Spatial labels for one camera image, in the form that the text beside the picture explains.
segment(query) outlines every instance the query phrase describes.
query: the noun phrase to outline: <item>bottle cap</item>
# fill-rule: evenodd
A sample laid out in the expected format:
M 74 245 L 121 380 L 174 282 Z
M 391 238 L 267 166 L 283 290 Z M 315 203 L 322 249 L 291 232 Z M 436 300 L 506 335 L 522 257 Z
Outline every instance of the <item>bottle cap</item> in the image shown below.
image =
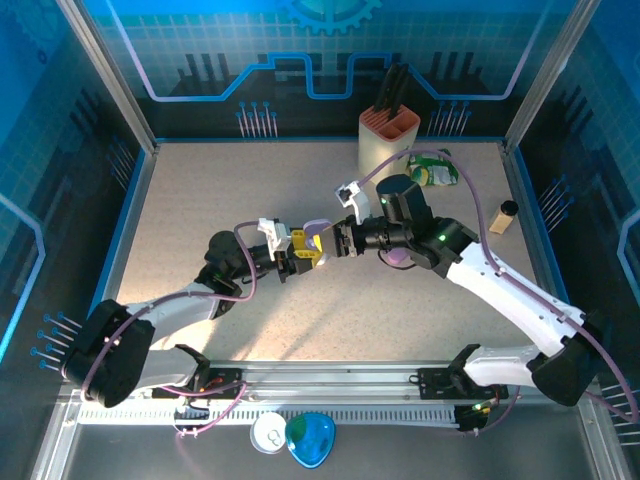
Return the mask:
M 513 200 L 507 200 L 502 205 L 500 205 L 500 211 L 510 217 L 515 217 L 515 215 L 518 213 L 519 208 L 520 207 L 518 207 L 518 204 Z

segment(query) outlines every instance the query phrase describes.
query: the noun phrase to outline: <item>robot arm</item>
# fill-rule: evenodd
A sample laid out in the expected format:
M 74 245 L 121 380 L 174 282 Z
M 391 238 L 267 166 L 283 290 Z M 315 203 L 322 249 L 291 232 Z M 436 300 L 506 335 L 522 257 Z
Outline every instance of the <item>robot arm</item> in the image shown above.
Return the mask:
M 586 316 L 560 302 L 492 254 L 500 267 L 496 272 L 486 262 L 477 236 L 456 220 L 434 217 L 420 188 L 407 176 L 384 179 L 378 184 L 377 193 L 384 215 L 367 218 L 364 192 L 339 189 L 336 194 L 345 207 L 358 205 L 358 216 L 348 216 L 316 235 L 313 243 L 318 251 L 309 249 L 302 230 L 290 231 L 277 219 L 261 219 L 258 229 L 265 233 L 267 244 L 249 249 L 257 274 L 277 271 L 284 283 L 288 276 L 314 268 L 325 254 L 355 257 L 366 250 L 405 248 L 418 266 L 473 292 L 533 342 L 518 348 L 465 347 L 449 366 L 452 386 L 462 394 L 496 384 L 535 386 L 560 404 L 575 405 L 593 379 L 600 357 L 581 341 L 564 318 L 573 319 L 601 342 L 606 340 L 609 328 L 605 319 Z M 351 198 L 355 195 L 359 196 L 357 202 Z M 195 281 L 180 291 L 197 295 L 182 296 L 151 309 L 116 341 L 90 382 L 88 394 L 93 399 L 110 407 L 137 389 L 175 385 L 199 391 L 210 383 L 209 361 L 193 349 L 176 345 L 168 351 L 149 351 L 158 340 L 192 323 L 216 318 L 234 305 L 203 295 L 240 296 L 241 289 L 234 281 L 249 276 L 250 269 L 234 234 L 214 235 L 205 260 L 206 266 Z M 531 295 L 516 288 L 505 273 L 555 304 L 564 317 L 558 318 Z M 61 373 L 82 385 L 105 341 L 122 322 L 153 303 L 129 306 L 113 300 L 100 303 L 63 358 Z
M 575 405 L 600 367 L 601 358 L 565 319 L 590 331 L 605 347 L 608 320 L 597 313 L 587 316 L 554 298 L 490 252 L 499 266 L 496 272 L 478 237 L 456 220 L 433 217 L 422 191 L 407 176 L 387 177 L 376 191 L 383 217 L 364 221 L 347 217 L 316 236 L 318 247 L 338 257 L 360 255 L 368 249 L 405 248 L 416 265 L 471 291 L 531 339 L 533 345 L 525 347 L 469 345 L 463 349 L 450 365 L 451 383 L 461 392 L 495 384 L 535 386 L 562 405 Z M 340 193 L 345 197 L 349 192 Z M 564 316 L 558 318 L 508 277 L 558 307 Z

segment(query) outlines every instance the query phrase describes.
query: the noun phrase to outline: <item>glass panel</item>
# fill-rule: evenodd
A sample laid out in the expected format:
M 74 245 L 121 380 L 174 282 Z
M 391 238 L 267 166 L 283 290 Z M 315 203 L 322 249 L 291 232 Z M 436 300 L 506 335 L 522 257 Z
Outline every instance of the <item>glass panel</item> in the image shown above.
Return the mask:
M 0 67 L 0 477 L 28 478 L 73 335 L 45 315 L 86 318 L 139 147 L 55 2 L 0 2 Z
M 521 149 L 572 303 L 640 359 L 640 4 L 603 0 Z
M 357 134 L 392 62 L 421 134 L 503 136 L 573 1 L 85 4 L 157 136 L 265 138 Z

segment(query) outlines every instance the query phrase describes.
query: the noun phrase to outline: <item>white bracket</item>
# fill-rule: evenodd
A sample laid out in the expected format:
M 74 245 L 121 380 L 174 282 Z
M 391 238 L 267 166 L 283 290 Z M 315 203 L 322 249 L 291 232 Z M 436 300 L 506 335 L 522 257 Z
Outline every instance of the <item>white bracket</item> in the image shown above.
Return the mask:
M 336 188 L 335 194 L 343 208 L 353 207 L 358 225 L 362 225 L 364 219 L 371 215 L 369 198 L 367 198 L 367 194 L 360 189 L 357 181 L 354 180 L 351 183 L 342 184 Z
M 260 218 L 258 220 L 258 231 L 267 236 L 267 246 L 269 247 L 271 261 L 275 262 L 276 260 L 275 252 L 286 252 L 291 244 L 291 232 L 284 223 Z

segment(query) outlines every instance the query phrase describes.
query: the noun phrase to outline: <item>cable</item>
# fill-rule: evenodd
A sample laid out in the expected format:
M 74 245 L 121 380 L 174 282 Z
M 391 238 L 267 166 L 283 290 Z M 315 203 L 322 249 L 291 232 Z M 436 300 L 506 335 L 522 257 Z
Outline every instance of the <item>cable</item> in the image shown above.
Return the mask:
M 238 392 L 238 395 L 236 395 L 236 398 L 234 398 L 233 402 L 231 402 L 229 404 L 229 406 L 220 415 L 218 415 L 218 417 L 216 417 L 214 420 L 212 420 L 209 423 L 207 423 L 204 427 L 193 428 L 191 430 L 186 430 L 186 429 L 180 430 L 177 427 L 177 425 L 174 425 L 174 428 L 176 430 L 178 430 L 181 434 L 183 434 L 183 435 L 193 435 L 194 437 L 196 437 L 200 433 L 204 433 L 207 430 L 215 427 L 218 423 L 220 423 L 222 421 L 222 419 L 224 419 L 227 415 L 229 415 L 231 410 L 236 408 L 238 403 L 240 403 L 240 400 L 242 399 L 242 396 L 244 395 L 244 392 L 247 391 L 247 382 L 245 382 L 245 381 L 233 382 L 233 383 L 230 383 L 228 385 L 224 385 L 222 387 L 216 387 L 216 388 L 212 388 L 210 390 L 205 390 L 204 392 L 187 392 L 187 391 L 183 391 L 183 390 L 180 390 L 180 389 L 177 389 L 177 388 L 173 388 L 173 387 L 160 387 L 160 388 L 162 388 L 163 390 L 166 390 L 167 392 L 175 393 L 177 395 L 182 395 L 182 396 L 185 396 L 185 397 L 204 397 L 204 396 L 207 396 L 207 395 L 212 395 L 214 393 L 224 392 L 225 390 L 229 390 L 231 388 L 235 388 L 238 385 L 240 385 L 241 388 L 240 388 L 240 391 Z
M 489 243 L 487 241 L 487 235 L 486 235 L 486 232 L 487 232 L 486 222 L 485 222 L 484 214 L 482 213 L 482 205 L 481 205 L 481 202 L 480 202 L 480 196 L 478 195 L 478 191 L 477 191 L 475 185 L 473 184 L 473 181 L 471 180 L 471 177 L 469 177 L 469 174 L 464 169 L 464 167 L 462 166 L 460 161 L 458 161 L 457 159 L 455 159 L 451 155 L 446 154 L 445 152 L 442 152 L 442 151 L 439 151 L 439 150 L 435 150 L 435 149 L 412 148 L 412 149 L 409 149 L 409 150 L 402 150 L 401 152 L 398 152 L 398 153 L 390 156 L 388 159 L 386 159 L 384 162 L 382 162 L 380 165 L 378 165 L 376 168 L 374 168 L 368 175 L 366 175 L 362 180 L 360 180 L 358 182 L 358 186 L 360 186 L 360 187 L 364 186 L 380 170 L 382 170 L 388 164 L 390 164 L 392 162 L 395 162 L 399 158 L 404 157 L 405 155 L 419 155 L 419 154 L 425 154 L 425 153 L 432 154 L 432 155 L 439 155 L 439 156 L 443 157 L 444 159 L 450 161 L 453 164 L 453 166 L 458 169 L 458 171 L 462 174 L 462 176 L 464 177 L 465 181 L 467 182 L 467 185 L 469 186 L 469 190 L 471 191 L 471 196 L 473 197 L 473 202 L 475 203 L 476 214 L 478 216 L 478 227 L 479 227 L 479 231 L 480 231 L 480 243 L 481 243 L 481 246 L 482 246 L 482 251 L 484 252 L 484 256 L 485 256 L 486 261 L 489 263 L 489 265 L 491 265 L 491 268 L 493 268 L 493 270 L 496 273 L 498 273 L 501 277 L 503 277 L 507 282 L 509 282 L 514 287 L 516 287 L 518 290 L 520 290 L 521 292 L 525 293 L 529 297 L 531 297 L 534 300 L 536 300 L 543 307 L 548 308 L 554 315 L 557 315 L 558 318 L 561 319 L 561 321 L 565 321 L 567 323 L 567 325 L 569 325 L 577 333 L 582 335 L 591 344 L 591 346 L 593 346 L 593 348 L 595 348 L 595 350 L 600 354 L 602 359 L 606 362 L 607 366 L 611 369 L 611 372 L 616 377 L 616 380 L 618 380 L 618 382 L 620 383 L 620 386 L 622 387 L 622 390 L 624 391 L 624 394 L 625 394 L 625 396 L 627 398 L 627 401 L 629 402 L 631 416 L 627 415 L 622 410 L 614 407 L 613 405 L 608 403 L 604 398 L 602 398 L 602 397 L 600 397 L 598 395 L 594 395 L 593 393 L 588 392 L 588 391 L 585 392 L 585 395 L 587 395 L 593 401 L 595 401 L 595 402 L 601 404 L 602 406 L 604 406 L 607 410 L 615 413 L 616 415 L 618 415 L 620 418 L 622 418 L 626 422 L 638 423 L 638 421 L 640 420 L 640 412 L 638 412 L 638 403 L 636 402 L 636 399 L 633 396 L 633 393 L 631 392 L 631 387 L 629 387 L 629 385 L 627 384 L 627 381 L 624 378 L 624 375 L 623 375 L 622 371 L 620 370 L 620 367 L 618 367 L 616 362 L 613 360 L 611 355 L 609 355 L 609 353 L 604 349 L 604 347 L 602 345 L 600 345 L 600 342 L 598 342 L 593 337 L 593 335 L 591 335 L 584 327 L 582 327 L 581 325 L 578 325 L 575 321 L 573 321 L 573 319 L 571 319 L 568 316 L 566 316 L 565 313 L 562 310 L 560 310 L 556 305 L 554 305 L 553 303 L 547 301 L 545 298 L 543 298 L 540 295 L 538 295 L 536 292 L 531 290 L 529 287 L 527 287 L 526 285 L 522 284 L 518 279 L 516 279 L 516 278 L 512 277 L 511 275 L 509 275 L 509 273 L 500 271 L 500 266 L 498 265 L 496 260 L 493 258 L 493 255 L 491 255 L 491 250 L 489 249 Z
M 384 258 L 382 258 L 382 251 L 378 250 L 378 258 L 380 259 L 380 261 L 382 263 L 384 263 L 387 267 L 389 268 L 393 268 L 394 270 L 402 270 L 402 271 L 406 271 L 406 270 L 411 270 L 412 268 L 416 267 L 417 265 L 414 263 L 412 265 L 407 265 L 406 267 L 396 267 L 395 265 L 391 265 L 390 263 L 388 263 Z
M 269 272 L 264 272 L 263 274 L 258 275 L 258 276 L 256 277 L 256 280 L 260 280 L 261 278 L 264 278 L 264 277 L 266 277 L 267 275 L 269 275 Z M 249 279 L 248 279 L 248 280 L 247 280 L 247 277 L 242 277 L 242 278 L 240 279 L 240 283 L 242 283 L 243 285 L 249 285 L 249 284 L 251 283 L 251 277 L 249 277 Z
M 169 295 L 165 295 L 164 297 L 160 297 L 154 300 L 153 302 L 149 303 L 149 305 L 147 305 L 146 307 L 141 308 L 136 313 L 131 315 L 127 320 L 125 320 L 122 323 L 122 325 L 120 325 L 116 329 L 113 335 L 109 337 L 109 340 L 105 342 L 104 346 L 102 347 L 102 350 L 100 350 L 100 353 L 96 356 L 96 359 L 93 361 L 93 364 L 89 369 L 89 372 L 87 372 L 87 376 L 84 378 L 84 382 L 82 382 L 82 394 L 85 400 L 92 400 L 91 397 L 89 396 L 89 385 L 91 385 L 91 381 L 93 380 L 94 375 L 98 371 L 100 364 L 104 360 L 104 357 L 106 357 L 107 353 L 109 352 L 109 349 L 113 346 L 115 341 L 118 338 L 120 338 L 120 336 L 124 333 L 124 331 L 127 328 L 129 328 L 129 326 L 133 322 L 138 320 L 143 315 L 149 313 L 152 309 L 170 300 L 175 300 L 177 298 L 182 298 L 182 297 L 217 298 L 218 300 L 226 300 L 228 302 L 237 302 L 237 303 L 248 302 L 253 298 L 253 296 L 256 293 L 256 289 L 258 287 L 258 281 L 256 278 L 257 277 L 256 266 L 254 265 L 253 260 L 251 259 L 251 254 L 249 253 L 249 249 L 247 248 L 244 241 L 242 240 L 242 237 L 240 236 L 240 229 L 244 227 L 257 226 L 257 225 L 258 225 L 258 222 L 256 221 L 244 222 L 244 223 L 239 223 L 233 229 L 233 234 L 235 235 L 236 240 L 240 245 L 240 249 L 242 250 L 242 253 L 244 253 L 245 258 L 249 263 L 249 271 L 251 272 L 251 280 L 252 280 L 251 290 L 249 291 L 249 294 L 246 297 L 230 297 L 228 295 L 220 295 L 217 293 L 208 293 L 208 292 L 177 292 L 177 293 L 171 293 Z

